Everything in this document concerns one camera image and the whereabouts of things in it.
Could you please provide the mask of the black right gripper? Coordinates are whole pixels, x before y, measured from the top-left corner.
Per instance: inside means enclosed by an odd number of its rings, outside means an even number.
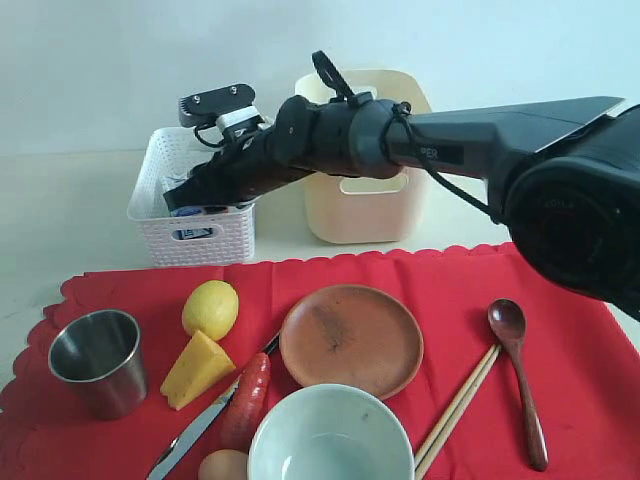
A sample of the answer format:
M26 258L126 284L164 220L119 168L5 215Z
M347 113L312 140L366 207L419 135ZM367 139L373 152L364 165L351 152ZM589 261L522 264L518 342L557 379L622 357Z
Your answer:
M244 83L179 100L180 125L215 124L223 144L211 160L187 174L163 177L163 199L169 210L250 202L312 174L310 168L295 164L296 155L287 151L288 140L251 106L254 100L254 89Z

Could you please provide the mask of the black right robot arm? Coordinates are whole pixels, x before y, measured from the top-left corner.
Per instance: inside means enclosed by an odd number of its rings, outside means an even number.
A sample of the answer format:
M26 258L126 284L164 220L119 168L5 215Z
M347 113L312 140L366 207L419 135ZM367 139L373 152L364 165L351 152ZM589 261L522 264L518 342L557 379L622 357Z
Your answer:
M467 202L506 226L538 273L638 316L637 107L592 96L416 114L355 92L325 53L312 62L333 96L292 96L272 124L246 84L181 99L184 127L222 138L165 194L170 210L246 204L314 173L388 179L417 168L445 188L455 175L480 179L486 199Z

